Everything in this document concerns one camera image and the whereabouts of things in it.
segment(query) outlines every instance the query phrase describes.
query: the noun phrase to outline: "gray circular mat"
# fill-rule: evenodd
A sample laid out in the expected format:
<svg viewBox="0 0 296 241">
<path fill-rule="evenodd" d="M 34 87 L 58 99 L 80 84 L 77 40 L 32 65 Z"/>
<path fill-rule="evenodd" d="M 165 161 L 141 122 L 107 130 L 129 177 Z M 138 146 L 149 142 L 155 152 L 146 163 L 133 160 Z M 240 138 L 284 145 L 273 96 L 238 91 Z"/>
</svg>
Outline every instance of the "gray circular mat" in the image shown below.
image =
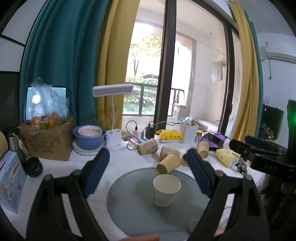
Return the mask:
<svg viewBox="0 0 296 241">
<path fill-rule="evenodd" d="M 110 188 L 108 211 L 114 223 L 129 236 L 158 234 L 160 241 L 183 241 L 189 237 L 188 225 L 200 219 L 208 203 L 195 179 L 179 171 L 170 172 L 182 183 L 168 207 L 153 203 L 155 168 L 143 168 L 124 174 Z"/>
</svg>

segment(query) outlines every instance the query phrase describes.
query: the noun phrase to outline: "computer monitor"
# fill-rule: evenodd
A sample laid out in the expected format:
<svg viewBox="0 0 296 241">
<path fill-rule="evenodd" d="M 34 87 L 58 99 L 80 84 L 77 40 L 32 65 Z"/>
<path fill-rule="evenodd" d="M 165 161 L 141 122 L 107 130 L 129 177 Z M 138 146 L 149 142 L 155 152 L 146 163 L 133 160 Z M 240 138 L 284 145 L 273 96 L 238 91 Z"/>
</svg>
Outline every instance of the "computer monitor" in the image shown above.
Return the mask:
<svg viewBox="0 0 296 241">
<path fill-rule="evenodd" d="M 57 93 L 58 96 L 67 97 L 68 88 L 66 86 L 52 86 L 52 90 Z M 31 121 L 31 104 L 32 104 L 32 86 L 26 87 L 25 93 L 25 107 L 24 107 L 24 122 L 30 123 Z"/>
<path fill-rule="evenodd" d="M 279 137 L 284 112 L 278 108 L 263 105 L 259 139 L 276 140 Z"/>
</svg>

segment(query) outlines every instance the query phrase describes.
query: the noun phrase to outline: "tissue box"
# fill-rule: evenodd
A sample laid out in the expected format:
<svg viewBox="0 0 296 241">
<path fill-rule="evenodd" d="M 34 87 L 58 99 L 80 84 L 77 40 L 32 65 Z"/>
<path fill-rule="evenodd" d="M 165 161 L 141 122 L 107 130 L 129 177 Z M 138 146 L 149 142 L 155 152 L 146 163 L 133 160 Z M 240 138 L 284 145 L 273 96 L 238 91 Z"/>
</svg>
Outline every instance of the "tissue box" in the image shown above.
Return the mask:
<svg viewBox="0 0 296 241">
<path fill-rule="evenodd" d="M 15 152 L 7 151 L 0 161 L 3 159 L 5 164 L 0 169 L 0 204 L 17 214 L 27 175 Z"/>
<path fill-rule="evenodd" d="M 218 149 L 216 150 L 216 158 L 226 167 L 230 168 L 232 165 L 234 165 L 237 160 L 239 159 L 237 156 L 239 156 L 238 153 L 233 152 L 230 153 L 227 149 Z"/>
</svg>

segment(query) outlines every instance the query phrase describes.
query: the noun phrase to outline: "tablet screen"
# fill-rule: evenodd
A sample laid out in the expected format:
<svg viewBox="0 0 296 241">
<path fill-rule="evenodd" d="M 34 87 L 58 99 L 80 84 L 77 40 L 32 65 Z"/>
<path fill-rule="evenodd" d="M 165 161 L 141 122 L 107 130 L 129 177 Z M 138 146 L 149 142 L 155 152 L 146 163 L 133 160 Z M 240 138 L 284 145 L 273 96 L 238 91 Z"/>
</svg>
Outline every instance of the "tablet screen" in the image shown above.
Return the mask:
<svg viewBox="0 0 296 241">
<path fill-rule="evenodd" d="M 58 96 L 67 97 L 66 87 L 52 87 L 52 90 L 57 93 Z M 32 104 L 32 87 L 28 87 L 24 110 L 24 121 L 29 123 L 31 121 L 31 104 Z"/>
</svg>

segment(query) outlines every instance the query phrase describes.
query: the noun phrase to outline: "white plate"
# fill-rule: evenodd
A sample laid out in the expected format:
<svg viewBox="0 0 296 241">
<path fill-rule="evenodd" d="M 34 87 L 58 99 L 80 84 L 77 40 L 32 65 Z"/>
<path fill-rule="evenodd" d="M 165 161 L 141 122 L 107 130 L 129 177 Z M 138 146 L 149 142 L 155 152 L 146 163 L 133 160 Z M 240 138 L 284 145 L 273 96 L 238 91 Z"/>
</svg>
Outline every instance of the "white plate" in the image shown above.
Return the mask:
<svg viewBox="0 0 296 241">
<path fill-rule="evenodd" d="M 106 146 L 106 141 L 103 140 L 102 144 L 101 144 L 97 149 L 94 149 L 94 150 L 85 150 L 85 149 L 80 148 L 80 147 L 76 144 L 75 140 L 72 142 L 73 150 L 74 150 L 76 153 L 78 153 L 78 154 L 80 154 L 80 155 L 82 155 L 82 156 L 95 156 L 95 155 L 98 154 L 99 151 L 100 151 L 103 147 L 105 147 L 105 146 Z"/>
</svg>

